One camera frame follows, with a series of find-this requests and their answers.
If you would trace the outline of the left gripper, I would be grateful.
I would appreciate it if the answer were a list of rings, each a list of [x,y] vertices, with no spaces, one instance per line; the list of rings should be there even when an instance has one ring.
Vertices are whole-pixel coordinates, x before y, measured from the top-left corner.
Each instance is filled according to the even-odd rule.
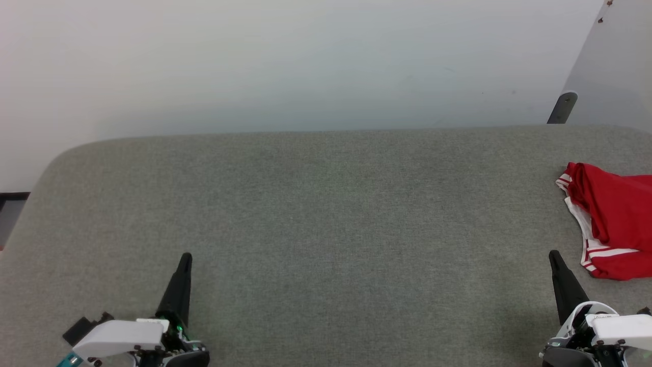
[[[210,353],[200,340],[192,340],[186,327],[191,301],[193,256],[182,254],[177,269],[167,288],[155,316],[158,319],[137,319],[137,322],[158,323],[164,326],[160,342],[153,349],[134,346],[134,366],[208,366]]]

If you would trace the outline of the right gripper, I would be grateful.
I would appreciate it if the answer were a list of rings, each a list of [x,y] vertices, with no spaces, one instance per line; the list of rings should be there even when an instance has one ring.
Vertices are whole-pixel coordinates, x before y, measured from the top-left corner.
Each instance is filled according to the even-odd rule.
[[[561,326],[541,351],[543,366],[650,366],[649,307],[621,315],[589,302],[584,288],[556,249],[548,253]]]

